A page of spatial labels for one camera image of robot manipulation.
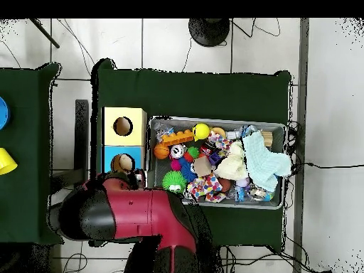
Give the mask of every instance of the gray bin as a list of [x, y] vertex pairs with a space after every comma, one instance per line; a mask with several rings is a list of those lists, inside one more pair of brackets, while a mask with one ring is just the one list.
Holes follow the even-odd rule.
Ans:
[[[288, 133], [286, 127], [283, 124], [270, 124], [264, 122], [237, 122], [232, 120], [220, 120], [220, 119], [196, 119], [196, 118], [184, 118], [184, 117], [171, 117], [171, 119], [163, 119], [161, 117], [152, 117], [149, 120], [150, 128], [150, 140], [149, 148], [146, 150], [146, 171], [147, 171], [147, 186], [148, 188], [162, 187], [162, 179], [164, 175], [171, 171], [169, 159], [159, 160], [153, 155], [153, 148], [158, 143], [156, 139], [156, 132], [154, 131], [154, 125], [156, 122], [162, 122], [163, 124], [169, 124], [174, 128], [175, 133], [178, 131], [184, 131], [186, 129], [192, 130], [192, 128], [199, 122], [207, 124], [209, 127], [221, 127], [225, 131], [232, 131], [244, 125], [255, 125], [258, 129], [270, 131], [273, 133], [273, 143], [271, 151], [275, 153], [282, 153], [286, 149], [285, 144], [288, 141]], [[189, 141], [185, 145], [197, 146], [204, 142], [204, 140]], [[254, 203], [236, 203], [235, 199], [224, 199], [220, 203], [211, 203], [206, 201], [198, 201], [198, 204], [202, 206], [213, 207], [228, 207], [228, 208], [256, 208], [276, 210], [283, 205], [284, 198], [284, 181], [285, 177], [279, 177], [278, 184], [273, 199], [271, 201], [260, 201]], [[184, 204], [191, 203], [191, 200], [183, 199]]]

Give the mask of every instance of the dark green tablecloth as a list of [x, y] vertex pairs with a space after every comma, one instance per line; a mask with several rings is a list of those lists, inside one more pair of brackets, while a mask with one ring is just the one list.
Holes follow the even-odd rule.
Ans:
[[[154, 70], [115, 70], [101, 60], [93, 109], [141, 107], [151, 115], [200, 117], [287, 124], [289, 81], [287, 71], [276, 75], [165, 73]], [[97, 150], [101, 122], [97, 118]], [[100, 171], [97, 152], [97, 170]], [[282, 208], [253, 210], [202, 207], [217, 245], [270, 245], [281, 250]]]
[[59, 243], [47, 226], [50, 193], [50, 83], [59, 64], [0, 69], [0, 96], [11, 110], [0, 147], [18, 167], [0, 176], [0, 242]]

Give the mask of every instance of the toy block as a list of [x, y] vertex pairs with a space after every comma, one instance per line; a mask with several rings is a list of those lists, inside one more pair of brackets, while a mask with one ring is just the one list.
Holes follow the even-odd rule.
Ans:
[[206, 156], [195, 159], [193, 167], [198, 177], [204, 177], [211, 173], [211, 163]]
[[144, 169], [144, 146], [105, 146], [105, 173]]
[[146, 112], [141, 108], [104, 107], [105, 146], [143, 146]]
[[193, 133], [191, 130], [187, 129], [185, 132], [179, 131], [176, 133], [172, 133], [169, 135], [162, 136], [162, 144], [164, 146], [171, 146], [172, 144], [182, 144], [183, 142], [192, 141]]

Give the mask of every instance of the yellow ball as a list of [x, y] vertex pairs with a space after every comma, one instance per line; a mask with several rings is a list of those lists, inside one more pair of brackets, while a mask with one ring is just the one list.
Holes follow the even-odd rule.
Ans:
[[210, 128], [207, 124], [197, 124], [192, 128], [193, 134], [195, 135], [195, 141], [199, 139], [206, 139], [210, 134]]

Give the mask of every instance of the table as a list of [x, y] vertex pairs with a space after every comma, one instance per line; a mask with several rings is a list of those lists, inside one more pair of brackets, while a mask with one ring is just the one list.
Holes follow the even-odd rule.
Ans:
[[55, 244], [47, 225], [50, 195], [50, 84], [59, 64], [36, 70], [2, 68], [0, 95], [11, 110], [0, 131], [0, 147], [18, 164], [0, 176], [0, 242]]
[[[91, 170], [101, 171], [101, 108], [141, 107], [148, 116], [167, 115], [287, 124], [291, 75], [168, 73], [116, 70], [110, 59], [93, 71]], [[279, 210], [201, 206], [214, 245], [282, 248]]]

